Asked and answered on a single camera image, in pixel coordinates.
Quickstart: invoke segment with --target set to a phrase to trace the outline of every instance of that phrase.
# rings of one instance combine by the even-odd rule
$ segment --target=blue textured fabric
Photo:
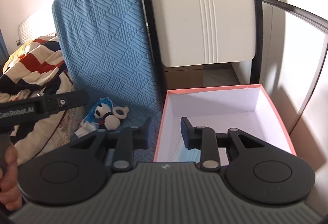
[[[90,95],[86,110],[103,97],[128,106],[128,118],[114,132],[152,116],[150,148],[134,155],[152,161],[162,106],[141,0],[54,0],[52,12],[73,82]]]

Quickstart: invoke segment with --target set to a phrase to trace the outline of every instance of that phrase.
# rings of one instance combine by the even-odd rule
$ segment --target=dark grey ribbed surface
[[[131,172],[115,174],[86,202],[65,208],[28,204],[11,219],[16,224],[308,224],[321,219],[304,203],[285,208],[247,203],[219,175],[203,173],[193,163],[163,165],[139,163]]]

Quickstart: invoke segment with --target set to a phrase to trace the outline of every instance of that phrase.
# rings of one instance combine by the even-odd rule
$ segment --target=human hand
[[[17,185],[18,153],[12,143],[5,152],[7,171],[3,175],[0,169],[0,203],[4,204],[9,211],[17,210],[22,206],[22,195]]]

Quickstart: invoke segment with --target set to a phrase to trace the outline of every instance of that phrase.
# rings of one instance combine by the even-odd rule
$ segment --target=bed
[[[21,23],[18,35],[21,45],[4,64],[0,77],[0,102],[73,91],[51,7],[35,12]],[[74,108],[16,126],[10,138],[18,151],[18,164],[68,143],[83,114],[83,108]]]

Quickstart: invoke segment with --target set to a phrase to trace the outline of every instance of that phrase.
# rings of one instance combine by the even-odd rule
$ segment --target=open box
[[[286,128],[262,85],[239,85],[168,90],[154,162],[199,162],[200,150],[184,146],[180,120],[193,126],[211,127],[226,133],[241,129],[286,152],[296,155]],[[229,163],[219,148],[221,165]]]

